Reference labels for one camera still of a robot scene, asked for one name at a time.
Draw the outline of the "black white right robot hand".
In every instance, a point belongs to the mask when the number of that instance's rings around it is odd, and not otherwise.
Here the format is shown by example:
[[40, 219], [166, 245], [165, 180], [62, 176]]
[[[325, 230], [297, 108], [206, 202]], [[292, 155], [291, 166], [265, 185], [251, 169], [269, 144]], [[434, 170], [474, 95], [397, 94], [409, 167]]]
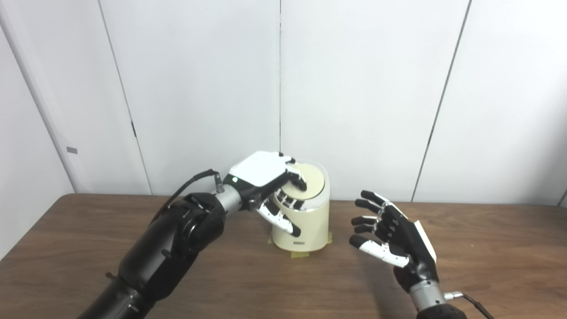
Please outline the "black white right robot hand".
[[362, 190], [355, 204], [374, 215], [351, 220], [349, 244], [392, 265], [406, 293], [420, 283], [439, 283], [437, 255], [419, 221], [409, 220], [393, 202], [372, 191]]

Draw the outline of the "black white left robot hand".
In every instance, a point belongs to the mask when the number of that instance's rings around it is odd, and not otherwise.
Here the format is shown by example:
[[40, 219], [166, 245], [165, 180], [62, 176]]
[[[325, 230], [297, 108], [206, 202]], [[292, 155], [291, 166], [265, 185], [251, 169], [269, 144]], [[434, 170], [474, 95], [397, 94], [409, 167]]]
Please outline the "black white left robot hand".
[[289, 182], [300, 191], [307, 190], [302, 172], [293, 167], [295, 163], [294, 158], [279, 152], [257, 151], [234, 165], [223, 184], [239, 195], [239, 210], [255, 211], [273, 226], [299, 237], [300, 228], [271, 199]]

